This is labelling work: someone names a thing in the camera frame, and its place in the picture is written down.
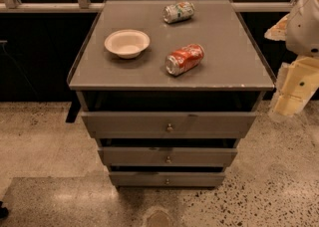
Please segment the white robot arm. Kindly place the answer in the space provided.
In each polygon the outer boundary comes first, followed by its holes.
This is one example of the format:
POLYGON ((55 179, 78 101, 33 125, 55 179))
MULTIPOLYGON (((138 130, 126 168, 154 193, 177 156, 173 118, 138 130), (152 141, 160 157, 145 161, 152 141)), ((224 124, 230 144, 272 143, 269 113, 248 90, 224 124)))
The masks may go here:
POLYGON ((283 63, 278 71, 270 113, 299 114, 319 89, 319 0, 298 0, 264 37, 284 41, 286 49, 297 55, 295 61, 283 63))

